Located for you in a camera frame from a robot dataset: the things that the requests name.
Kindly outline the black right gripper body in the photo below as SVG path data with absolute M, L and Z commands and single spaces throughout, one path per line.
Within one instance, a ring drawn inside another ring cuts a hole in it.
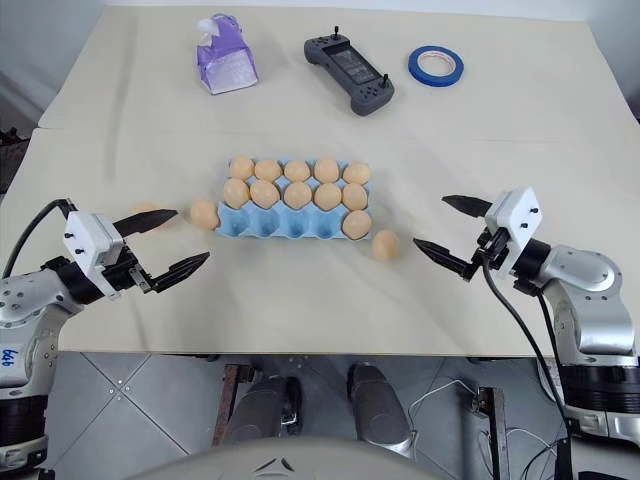
M 477 239 L 478 248 L 471 259 L 470 275 L 474 276 L 485 260 L 488 261 L 490 270 L 498 271 L 509 253 L 507 243 L 510 239 L 509 232 L 504 227 L 499 227 L 494 233 L 485 227 Z

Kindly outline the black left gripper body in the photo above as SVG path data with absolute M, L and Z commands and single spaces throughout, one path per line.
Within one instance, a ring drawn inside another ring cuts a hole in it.
M 139 287 L 144 293 L 152 290 L 151 277 L 126 243 L 112 246 L 102 253 L 101 267 L 104 279 L 101 292 L 109 299 L 117 298 L 122 290 L 134 286 Z

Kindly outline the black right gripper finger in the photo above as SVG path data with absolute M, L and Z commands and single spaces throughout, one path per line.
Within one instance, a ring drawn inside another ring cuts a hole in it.
M 476 265 L 460 259 L 450 251 L 434 242 L 413 238 L 414 245 L 436 264 L 452 271 L 465 281 L 473 278 Z
M 484 217 L 492 206 L 491 202 L 465 195 L 447 195 L 443 196 L 441 200 L 457 211 L 473 218 Z

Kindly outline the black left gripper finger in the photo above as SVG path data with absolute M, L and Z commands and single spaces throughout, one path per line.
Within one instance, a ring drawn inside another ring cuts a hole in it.
M 188 257 L 171 265 L 167 272 L 150 280 L 151 290 L 163 292 L 190 277 L 210 257 L 209 252 Z
M 160 227 L 177 215 L 178 211 L 174 209 L 156 209 L 140 212 L 116 221 L 114 228 L 121 236 L 143 234 Z

